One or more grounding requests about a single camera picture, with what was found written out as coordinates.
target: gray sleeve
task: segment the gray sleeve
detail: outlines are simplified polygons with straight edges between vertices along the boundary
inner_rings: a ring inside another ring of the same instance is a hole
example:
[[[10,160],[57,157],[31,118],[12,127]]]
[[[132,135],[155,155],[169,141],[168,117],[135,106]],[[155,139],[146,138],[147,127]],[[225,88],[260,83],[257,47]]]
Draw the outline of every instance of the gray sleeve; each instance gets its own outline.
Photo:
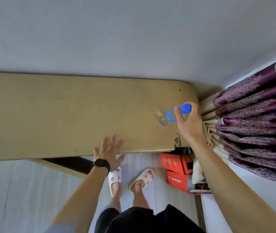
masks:
[[[48,228],[44,233],[75,233],[73,226],[55,224]]]

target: finger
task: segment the finger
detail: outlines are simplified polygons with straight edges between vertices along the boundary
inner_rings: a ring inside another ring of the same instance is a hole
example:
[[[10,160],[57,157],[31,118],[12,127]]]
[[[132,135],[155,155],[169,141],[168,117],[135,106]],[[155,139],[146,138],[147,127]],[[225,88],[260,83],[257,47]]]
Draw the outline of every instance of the finger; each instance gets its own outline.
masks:
[[[178,123],[184,121],[184,118],[182,117],[180,108],[179,108],[178,106],[175,107],[175,115],[176,115],[176,118],[177,118],[177,122],[178,122]]]
[[[102,139],[102,142],[101,142],[101,146],[100,146],[100,152],[104,152],[106,150],[106,145],[107,145],[107,138],[104,137]]]
[[[196,104],[194,102],[191,102],[191,101],[185,102],[184,104],[190,104],[192,106],[190,114],[193,114],[193,115],[198,114],[198,112],[197,112],[198,111],[198,104]]]
[[[99,151],[98,151],[98,149],[97,149],[97,148],[94,148],[94,149],[93,149],[93,153],[94,153],[94,156],[99,155]]]
[[[118,166],[124,161],[126,154],[121,154],[121,156],[117,159]]]
[[[109,145],[107,147],[107,151],[111,151],[112,150],[112,147],[114,145],[114,140],[115,140],[115,135],[111,135],[111,138],[110,138],[110,142],[109,142]]]
[[[123,139],[120,139],[119,140],[119,143],[115,146],[115,148],[113,149],[113,151],[118,154],[120,149],[122,148],[122,145],[124,143],[124,140]]]

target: water bottle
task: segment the water bottle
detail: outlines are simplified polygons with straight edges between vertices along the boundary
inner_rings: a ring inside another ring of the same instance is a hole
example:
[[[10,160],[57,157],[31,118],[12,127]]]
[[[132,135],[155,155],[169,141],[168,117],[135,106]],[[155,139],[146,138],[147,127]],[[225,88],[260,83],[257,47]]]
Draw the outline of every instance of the water bottle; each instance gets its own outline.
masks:
[[[192,106],[190,104],[177,105],[177,106],[180,108],[183,118],[185,118],[187,114],[190,113],[192,110]],[[165,114],[163,114],[159,119],[159,123],[163,126],[167,126],[176,121],[177,119],[175,115],[175,107],[172,107]]]

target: watch face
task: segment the watch face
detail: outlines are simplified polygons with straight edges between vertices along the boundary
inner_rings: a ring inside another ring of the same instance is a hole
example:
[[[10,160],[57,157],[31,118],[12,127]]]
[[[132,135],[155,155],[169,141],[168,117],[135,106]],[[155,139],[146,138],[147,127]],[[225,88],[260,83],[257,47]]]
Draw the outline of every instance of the watch face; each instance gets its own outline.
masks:
[[[105,166],[106,163],[107,161],[105,159],[100,159],[100,158],[95,161],[95,164],[98,166]]]

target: person's left hand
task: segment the person's left hand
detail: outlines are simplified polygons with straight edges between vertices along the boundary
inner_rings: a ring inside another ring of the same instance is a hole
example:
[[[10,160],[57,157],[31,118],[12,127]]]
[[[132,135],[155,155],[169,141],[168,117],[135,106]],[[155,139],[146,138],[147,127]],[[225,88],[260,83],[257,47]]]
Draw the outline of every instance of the person's left hand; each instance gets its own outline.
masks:
[[[125,159],[125,154],[122,154],[118,159],[116,158],[116,155],[120,151],[124,141],[120,139],[119,143],[114,146],[114,140],[115,135],[111,135],[110,142],[107,146],[107,138],[104,137],[101,142],[100,152],[98,152],[97,148],[93,149],[94,162],[99,158],[107,160],[110,164],[111,171],[116,170]]]

